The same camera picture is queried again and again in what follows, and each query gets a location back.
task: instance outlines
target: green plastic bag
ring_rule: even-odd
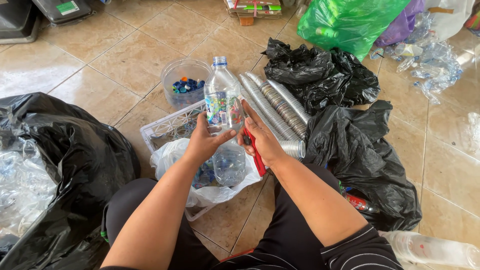
[[[300,19],[297,33],[329,50],[339,47],[360,61],[373,42],[410,0],[313,0]]]

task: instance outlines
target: person's left hand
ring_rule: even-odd
[[[183,156],[194,162],[195,166],[200,166],[215,154],[220,145],[231,140],[237,134],[235,130],[231,129],[218,136],[212,136],[210,132],[214,131],[215,127],[208,127],[206,111],[200,113],[197,117],[197,127],[190,137],[190,142]]]

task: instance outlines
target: barcode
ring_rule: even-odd
[[[227,124],[227,112],[226,111],[221,111],[220,112],[220,118],[222,119],[222,125]]]

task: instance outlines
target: hand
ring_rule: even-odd
[[[218,136],[210,134],[210,132],[218,132],[218,130],[215,127],[208,126],[206,111],[200,113],[197,117],[197,127],[190,137],[190,142],[183,156],[194,162],[195,166],[200,166],[215,154],[220,145],[231,140],[237,134],[233,129]]]
[[[245,119],[245,126],[248,131],[255,137],[255,147],[257,151],[262,156],[262,162],[265,166],[274,167],[278,164],[279,160],[287,157],[288,155],[282,149],[277,139],[273,135],[272,131],[268,129],[265,123],[262,121],[260,116],[248,105],[246,100],[241,102],[243,110],[250,115]],[[248,146],[243,143],[243,136],[245,135],[243,129],[240,130],[237,135],[238,144],[245,148],[247,154],[255,156],[255,150],[253,146]]]

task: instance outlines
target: black garbage bag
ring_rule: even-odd
[[[266,77],[282,83],[310,115],[328,105],[370,104],[380,93],[377,76],[339,48],[308,50],[302,44],[291,50],[290,45],[270,38],[262,54],[270,59],[264,67]]]
[[[308,123],[303,163],[328,164],[343,186],[374,203],[379,214],[361,213],[377,230],[412,230],[422,217],[417,191],[383,138],[392,108],[385,100],[365,111],[326,107]]]
[[[57,190],[0,270],[94,268],[108,249],[100,236],[103,208],[140,175],[132,146],[85,110],[43,93],[0,99],[0,149],[16,137],[36,141]]]

